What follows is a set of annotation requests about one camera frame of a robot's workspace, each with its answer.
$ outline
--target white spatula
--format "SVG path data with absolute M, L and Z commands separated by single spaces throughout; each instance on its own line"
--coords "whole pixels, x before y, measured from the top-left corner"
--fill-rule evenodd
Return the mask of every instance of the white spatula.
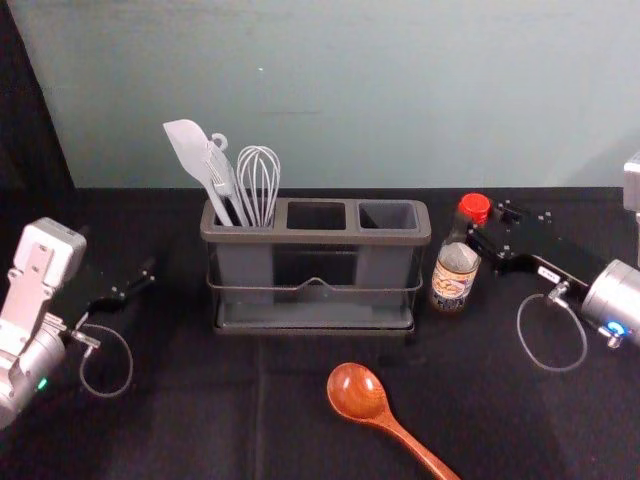
M 206 163 L 209 157 L 207 136 L 197 123 L 187 119 L 166 122 L 162 126 L 167 132 L 182 168 L 207 190 L 211 204 L 222 224 L 232 227 L 233 223 L 227 210 L 211 183 L 211 173 Z

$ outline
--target whisk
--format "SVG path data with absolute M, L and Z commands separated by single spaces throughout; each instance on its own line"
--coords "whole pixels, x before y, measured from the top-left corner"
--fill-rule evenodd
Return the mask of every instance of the whisk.
M 250 145 L 238 155 L 238 187 L 254 227 L 268 227 L 280 186 L 280 160 L 269 147 Z

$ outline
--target gray utensil caddy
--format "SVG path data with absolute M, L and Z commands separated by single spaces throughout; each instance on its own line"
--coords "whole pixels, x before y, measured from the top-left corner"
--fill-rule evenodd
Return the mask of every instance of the gray utensil caddy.
M 272 228 L 243 228 L 220 225 L 207 201 L 200 234 L 220 331 L 413 329 L 431 239 L 422 202 L 279 198 Z

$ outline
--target spoon handle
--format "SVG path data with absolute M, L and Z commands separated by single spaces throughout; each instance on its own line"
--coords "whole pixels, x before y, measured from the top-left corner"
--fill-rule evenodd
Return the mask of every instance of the spoon handle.
M 407 432 L 393 416 L 385 418 L 379 425 L 400 440 L 438 480 L 460 480 L 458 475 Z

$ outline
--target black tablecloth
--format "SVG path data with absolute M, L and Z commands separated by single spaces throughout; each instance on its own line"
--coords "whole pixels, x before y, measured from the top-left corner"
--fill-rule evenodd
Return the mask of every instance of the black tablecloth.
M 285 192 L 424 201 L 433 228 L 427 276 L 461 193 Z M 549 210 L 559 235 L 635 263 L 635 222 L 618 189 L 486 193 Z M 117 400 L 91 397 L 77 380 L 82 349 L 72 347 L 50 386 L 0 434 L 3 478 L 428 478 L 393 439 L 330 409 L 327 375 L 344 361 L 372 368 L 399 421 L 462 478 L 640 477 L 640 350 L 609 351 L 588 331 L 581 368 L 558 375 L 535 367 L 515 316 L 524 297 L 549 290 L 542 279 L 496 278 L 483 264 L 461 315 L 445 317 L 418 299 L 410 342 L 221 336 L 204 287 L 202 192 L 82 191 L 72 203 L 48 206 L 13 194 L 0 200 L 3 272 L 23 225 L 43 214 L 74 228 L 89 224 L 85 261 L 106 271 L 132 271 L 150 254 L 163 259 L 154 289 L 123 313 L 94 319 L 129 340 L 132 388 Z M 121 371 L 122 350 L 101 338 L 111 353 L 101 366 Z M 576 351 L 576 338 L 549 323 L 536 337 L 558 358 Z

